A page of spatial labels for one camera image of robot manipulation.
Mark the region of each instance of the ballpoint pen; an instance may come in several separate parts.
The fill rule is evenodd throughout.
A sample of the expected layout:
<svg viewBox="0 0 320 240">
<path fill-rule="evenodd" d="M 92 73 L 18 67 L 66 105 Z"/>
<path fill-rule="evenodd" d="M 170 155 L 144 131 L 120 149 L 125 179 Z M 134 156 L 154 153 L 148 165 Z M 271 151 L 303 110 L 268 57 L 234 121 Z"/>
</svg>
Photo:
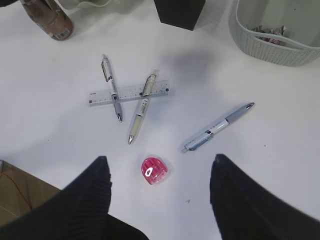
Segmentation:
<svg viewBox="0 0 320 240">
<path fill-rule="evenodd" d="M 113 102 L 115 114 L 117 115 L 120 123 L 122 123 L 123 114 L 122 114 L 121 104 L 119 102 L 117 102 L 117 99 L 118 99 L 117 87 L 116 87 L 116 83 L 115 83 L 115 80 L 114 80 L 112 72 L 111 72 L 111 66 L 110 66 L 109 59 L 105 55 L 103 55 L 101 66 L 102 66 L 102 70 L 103 70 L 103 74 L 104 74 L 106 82 L 110 83 L 111 84 L 110 87 L 113 89 L 113 93 L 112 93 L 111 97 L 112 97 L 112 102 Z"/>
<path fill-rule="evenodd" d="M 227 126 L 229 126 L 230 124 L 234 123 L 242 115 L 247 113 L 249 111 L 249 109 L 252 108 L 253 105 L 255 105 L 255 103 L 251 102 L 249 104 L 246 104 L 246 105 L 240 107 L 234 113 L 230 114 L 229 116 L 227 116 L 223 120 L 221 120 L 218 123 L 214 124 L 212 127 L 210 127 L 205 132 L 201 132 L 193 140 L 191 140 L 190 142 L 188 142 L 187 144 L 184 145 L 183 149 L 181 150 L 182 153 L 186 153 L 188 151 L 195 151 L 198 148 L 200 148 L 202 145 L 204 145 L 209 140 L 211 140 L 214 137 L 214 135 L 216 135 L 222 129 L 224 129 Z"/>
<path fill-rule="evenodd" d="M 156 78 L 157 78 L 157 71 L 154 70 L 153 73 L 147 78 L 145 82 L 144 89 L 142 92 L 143 97 L 150 95 L 151 90 L 156 82 Z M 140 103 L 139 112 L 135 115 L 134 123 L 130 131 L 129 140 L 128 140 L 129 144 L 132 144 L 134 142 L 134 140 L 136 139 L 139 133 L 149 102 L 150 102 L 149 98 L 144 98 Z"/>
</svg>

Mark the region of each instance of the clear plastic ruler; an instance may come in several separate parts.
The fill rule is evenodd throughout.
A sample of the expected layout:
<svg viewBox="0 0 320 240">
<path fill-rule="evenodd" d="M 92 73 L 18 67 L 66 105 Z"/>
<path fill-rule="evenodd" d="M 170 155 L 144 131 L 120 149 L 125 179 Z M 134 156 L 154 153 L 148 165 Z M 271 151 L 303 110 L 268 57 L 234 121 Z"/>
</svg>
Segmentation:
<svg viewBox="0 0 320 240">
<path fill-rule="evenodd" d="M 154 98 L 168 96 L 171 92 L 170 83 L 168 80 L 156 81 L 149 96 L 142 96 L 145 84 L 139 84 L 135 86 L 122 87 L 117 89 L 118 100 L 117 102 L 129 102 L 134 100 L 140 100 L 144 98 Z M 112 104 L 112 90 L 100 90 L 89 94 L 88 103 L 90 107 L 102 106 Z"/>
</svg>

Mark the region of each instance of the bottle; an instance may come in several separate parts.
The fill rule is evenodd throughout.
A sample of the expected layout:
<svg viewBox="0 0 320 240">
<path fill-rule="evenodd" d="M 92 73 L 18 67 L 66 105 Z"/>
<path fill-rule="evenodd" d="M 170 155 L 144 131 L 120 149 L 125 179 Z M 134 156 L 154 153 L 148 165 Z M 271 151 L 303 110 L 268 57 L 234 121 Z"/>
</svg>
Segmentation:
<svg viewBox="0 0 320 240">
<path fill-rule="evenodd" d="M 74 25 L 54 0 L 20 0 L 28 16 L 52 39 L 70 37 Z"/>
</svg>

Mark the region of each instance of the pencil sharpener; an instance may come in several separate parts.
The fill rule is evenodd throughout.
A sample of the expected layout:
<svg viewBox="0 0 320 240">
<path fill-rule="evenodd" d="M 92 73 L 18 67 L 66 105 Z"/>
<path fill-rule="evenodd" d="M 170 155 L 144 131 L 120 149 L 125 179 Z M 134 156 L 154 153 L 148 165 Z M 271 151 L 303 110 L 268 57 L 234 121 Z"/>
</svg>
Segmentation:
<svg viewBox="0 0 320 240">
<path fill-rule="evenodd" d="M 168 168 L 164 162 L 156 157 L 148 157 L 141 166 L 145 180 L 153 185 L 162 181 L 168 175 Z"/>
</svg>

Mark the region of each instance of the plastic basket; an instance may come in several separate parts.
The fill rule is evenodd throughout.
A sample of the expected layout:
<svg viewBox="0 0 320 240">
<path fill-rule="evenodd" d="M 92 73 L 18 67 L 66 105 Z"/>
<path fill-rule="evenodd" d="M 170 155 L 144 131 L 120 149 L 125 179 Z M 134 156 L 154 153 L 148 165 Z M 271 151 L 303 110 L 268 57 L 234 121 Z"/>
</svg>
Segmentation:
<svg viewBox="0 0 320 240">
<path fill-rule="evenodd" d="M 239 0 L 235 18 L 235 41 L 245 54 L 289 67 L 320 57 L 320 0 Z M 287 30 L 285 36 L 252 31 L 260 25 Z"/>
</svg>

